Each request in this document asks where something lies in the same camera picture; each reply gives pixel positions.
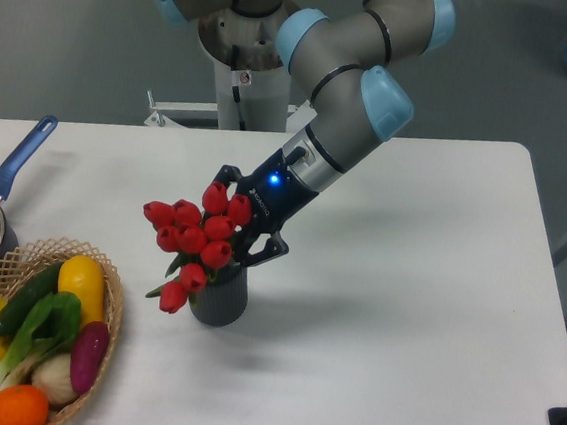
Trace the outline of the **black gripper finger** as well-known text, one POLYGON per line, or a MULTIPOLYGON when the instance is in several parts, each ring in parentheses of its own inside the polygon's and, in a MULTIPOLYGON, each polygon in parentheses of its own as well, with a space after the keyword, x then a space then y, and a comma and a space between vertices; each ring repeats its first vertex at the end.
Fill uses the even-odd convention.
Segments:
POLYGON ((280 231, 269 234, 263 244, 262 249, 254 253, 250 252, 254 243, 259 240, 259 235, 255 239, 249 237, 243 240, 242 245, 234 252, 235 263, 241 267, 254 267, 262 265, 268 261, 275 260, 289 253, 289 246, 282 239, 280 231))
POLYGON ((213 178, 214 182, 221 183, 228 195, 245 194, 246 180, 241 170, 234 165, 223 165, 213 178))

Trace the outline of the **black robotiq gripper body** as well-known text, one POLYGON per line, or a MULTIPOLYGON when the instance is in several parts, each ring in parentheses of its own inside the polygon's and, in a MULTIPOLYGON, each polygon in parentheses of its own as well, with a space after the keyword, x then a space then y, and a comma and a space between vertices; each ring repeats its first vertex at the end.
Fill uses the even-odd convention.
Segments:
POLYGON ((304 160, 306 148, 295 147, 288 156, 278 149, 248 176, 238 181, 237 193, 249 198, 252 221, 247 227, 256 235, 278 232, 285 221, 318 196, 293 172, 304 160))

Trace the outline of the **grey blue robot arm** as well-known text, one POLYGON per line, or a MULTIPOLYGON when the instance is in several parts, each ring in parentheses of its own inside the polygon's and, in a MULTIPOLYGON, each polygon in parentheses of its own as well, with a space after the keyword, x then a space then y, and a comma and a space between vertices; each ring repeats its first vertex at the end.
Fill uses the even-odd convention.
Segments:
POLYGON ((332 20, 290 0, 156 0, 173 23, 197 21, 205 51, 232 71, 228 109, 249 124, 242 76, 288 73, 315 118, 249 176, 224 167, 218 180, 249 197, 252 218, 233 252, 241 266, 287 252, 285 221, 311 202, 414 114, 389 63, 446 44, 452 0, 362 0, 358 14, 332 20))

